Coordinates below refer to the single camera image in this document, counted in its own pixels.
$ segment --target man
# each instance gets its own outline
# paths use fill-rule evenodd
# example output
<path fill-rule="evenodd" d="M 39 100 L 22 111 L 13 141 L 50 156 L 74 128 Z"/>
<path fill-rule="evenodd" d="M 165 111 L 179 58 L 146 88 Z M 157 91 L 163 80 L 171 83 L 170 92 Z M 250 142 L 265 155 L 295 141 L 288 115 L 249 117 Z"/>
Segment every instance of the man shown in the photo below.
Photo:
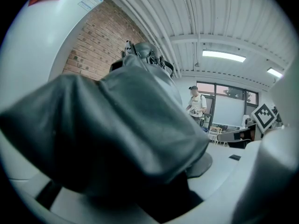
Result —
<path fill-rule="evenodd" d="M 186 110 L 190 109 L 189 114 L 191 117 L 200 125 L 201 117 L 203 112 L 206 111 L 206 98 L 203 95 L 200 95 L 198 92 L 197 86 L 189 87 L 191 91 L 191 99 L 189 101 L 189 105 Z"/>

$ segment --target white t-shirt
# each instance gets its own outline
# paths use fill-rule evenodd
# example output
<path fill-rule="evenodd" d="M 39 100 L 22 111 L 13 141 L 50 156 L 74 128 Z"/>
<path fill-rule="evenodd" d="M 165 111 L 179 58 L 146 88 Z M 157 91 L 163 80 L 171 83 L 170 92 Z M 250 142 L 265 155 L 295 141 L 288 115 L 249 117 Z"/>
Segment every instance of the white t-shirt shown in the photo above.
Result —
<path fill-rule="evenodd" d="M 194 117 L 201 117 L 202 111 L 197 112 L 197 110 L 201 108 L 206 108 L 206 98 L 201 94 L 199 94 L 197 97 L 192 96 L 189 100 L 189 105 L 191 105 L 189 114 Z"/>

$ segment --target ceiling light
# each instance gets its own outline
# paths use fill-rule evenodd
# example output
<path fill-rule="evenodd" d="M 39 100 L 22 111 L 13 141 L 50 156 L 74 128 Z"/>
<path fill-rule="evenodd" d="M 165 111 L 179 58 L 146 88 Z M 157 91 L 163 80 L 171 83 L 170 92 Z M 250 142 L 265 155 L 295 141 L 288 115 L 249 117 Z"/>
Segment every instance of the ceiling light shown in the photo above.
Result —
<path fill-rule="evenodd" d="M 203 56 L 211 56 L 211 57 L 219 57 L 219 58 L 234 60 L 234 61 L 238 61 L 238 62 L 243 62 L 246 59 L 246 57 L 243 57 L 243 56 L 233 55 L 230 53 L 219 52 L 219 51 L 211 51 L 211 50 L 204 50 L 202 52 L 202 55 Z"/>
<path fill-rule="evenodd" d="M 269 68 L 269 69 L 267 70 L 267 72 L 269 72 L 269 73 L 275 75 L 275 76 L 278 77 L 278 78 L 281 78 L 281 77 L 282 77 L 282 74 L 281 74 L 281 73 L 279 73 L 279 72 L 276 71 L 276 70 L 273 70 L 272 68 Z"/>

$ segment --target brick wall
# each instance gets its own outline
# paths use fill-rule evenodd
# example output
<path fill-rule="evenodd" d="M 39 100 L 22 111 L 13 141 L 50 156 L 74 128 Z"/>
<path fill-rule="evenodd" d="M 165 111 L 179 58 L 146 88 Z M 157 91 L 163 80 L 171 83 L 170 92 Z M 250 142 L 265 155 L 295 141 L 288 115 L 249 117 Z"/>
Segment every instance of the brick wall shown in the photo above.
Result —
<path fill-rule="evenodd" d="M 63 73 L 75 73 L 99 80 L 121 57 L 126 40 L 147 41 L 137 25 L 111 0 L 94 8 L 79 34 Z"/>

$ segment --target white ceiling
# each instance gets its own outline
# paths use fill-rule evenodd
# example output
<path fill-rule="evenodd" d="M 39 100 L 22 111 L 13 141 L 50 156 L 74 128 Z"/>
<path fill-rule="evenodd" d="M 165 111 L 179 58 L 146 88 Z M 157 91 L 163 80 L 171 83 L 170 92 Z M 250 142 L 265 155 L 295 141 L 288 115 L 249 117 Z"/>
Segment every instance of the white ceiling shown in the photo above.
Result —
<path fill-rule="evenodd" d="M 267 69 L 283 73 L 299 49 L 292 25 L 274 0 L 120 1 L 176 66 L 177 77 L 207 76 L 268 90 L 275 77 Z M 203 49 L 246 60 L 202 57 Z"/>

